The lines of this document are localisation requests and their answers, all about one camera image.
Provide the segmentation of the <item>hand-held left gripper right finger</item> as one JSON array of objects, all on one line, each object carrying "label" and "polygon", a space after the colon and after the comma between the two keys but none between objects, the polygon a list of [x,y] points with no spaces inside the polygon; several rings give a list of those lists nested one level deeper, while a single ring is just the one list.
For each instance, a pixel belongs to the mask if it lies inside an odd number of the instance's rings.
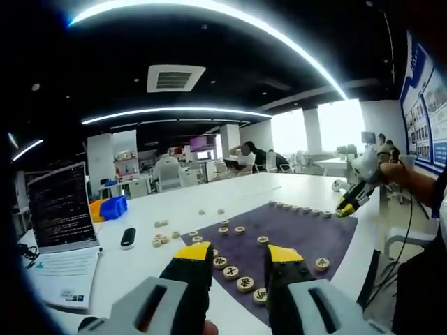
[{"label": "hand-held left gripper right finger", "polygon": [[297,252],[272,244],[264,253],[266,305],[273,334],[385,334],[326,279],[315,279]]}]

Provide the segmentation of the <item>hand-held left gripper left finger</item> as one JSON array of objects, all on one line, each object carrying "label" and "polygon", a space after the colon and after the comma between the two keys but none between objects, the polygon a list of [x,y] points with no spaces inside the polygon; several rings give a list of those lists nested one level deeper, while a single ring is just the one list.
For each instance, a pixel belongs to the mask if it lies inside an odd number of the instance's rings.
[{"label": "hand-held left gripper left finger", "polygon": [[111,308],[109,318],[88,317],[79,334],[202,334],[212,286],[213,247],[181,248],[158,277],[149,277]]}]

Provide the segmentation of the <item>person's right hand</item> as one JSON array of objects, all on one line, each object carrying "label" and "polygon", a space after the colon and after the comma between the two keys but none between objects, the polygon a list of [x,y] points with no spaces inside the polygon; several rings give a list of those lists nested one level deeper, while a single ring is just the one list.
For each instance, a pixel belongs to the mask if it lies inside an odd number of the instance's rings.
[{"label": "person's right hand", "polygon": [[379,168],[387,182],[400,184],[406,180],[407,171],[401,163],[382,163]]}]

